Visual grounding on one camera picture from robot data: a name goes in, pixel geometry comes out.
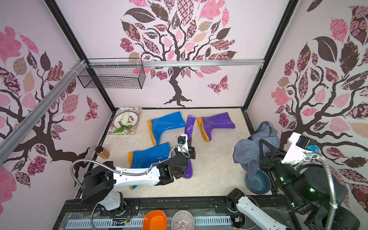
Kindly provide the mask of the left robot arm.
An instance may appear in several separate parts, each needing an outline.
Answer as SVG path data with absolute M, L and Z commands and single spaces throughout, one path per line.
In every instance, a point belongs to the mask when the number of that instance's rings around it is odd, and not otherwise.
M 195 159 L 195 148 L 187 134 L 178 137 L 178 143 L 165 161 L 152 163 L 149 168 L 127 169 L 115 167 L 112 161 L 99 163 L 85 173 L 82 183 L 83 204 L 100 204 L 107 211 L 123 209 L 123 195 L 116 191 L 122 186 L 164 186 L 184 176 L 190 159 Z

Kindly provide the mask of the grey cloth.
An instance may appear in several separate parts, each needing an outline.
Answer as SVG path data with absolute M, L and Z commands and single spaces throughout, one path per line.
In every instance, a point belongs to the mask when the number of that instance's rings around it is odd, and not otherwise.
M 280 147 L 278 131 L 269 121 L 262 122 L 253 135 L 239 140 L 234 147 L 233 161 L 239 163 L 250 178 L 254 177 L 259 169 L 260 140 L 265 140 L 275 148 Z

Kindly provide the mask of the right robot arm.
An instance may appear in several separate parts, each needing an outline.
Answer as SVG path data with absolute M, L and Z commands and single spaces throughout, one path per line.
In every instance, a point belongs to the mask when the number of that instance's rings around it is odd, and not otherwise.
M 317 142 L 293 133 L 285 155 L 265 140 L 259 141 L 260 169 L 274 177 L 292 211 L 308 213 L 304 224 L 310 230 L 357 230 L 358 218 L 341 207 L 348 189 L 332 174 Z

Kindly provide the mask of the purple boot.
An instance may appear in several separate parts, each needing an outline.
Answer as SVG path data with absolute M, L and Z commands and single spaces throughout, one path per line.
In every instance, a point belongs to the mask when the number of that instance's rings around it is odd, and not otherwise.
M 196 116 L 194 115 L 188 115 L 187 117 L 187 121 L 186 121 L 186 127 L 185 127 L 185 134 L 187 134 L 188 137 L 188 147 L 189 147 L 189 153 L 190 154 L 195 154 L 195 148 L 192 147 L 192 134 L 194 131 L 194 125 L 196 122 Z M 193 167 L 191 164 L 191 159 L 188 160 L 188 166 L 187 169 L 184 173 L 184 178 L 185 179 L 190 179 L 193 176 Z
M 205 142 L 212 140 L 211 132 L 213 129 L 235 129 L 228 112 L 213 115 L 210 117 L 199 117 L 197 125 L 200 128 L 202 138 Z

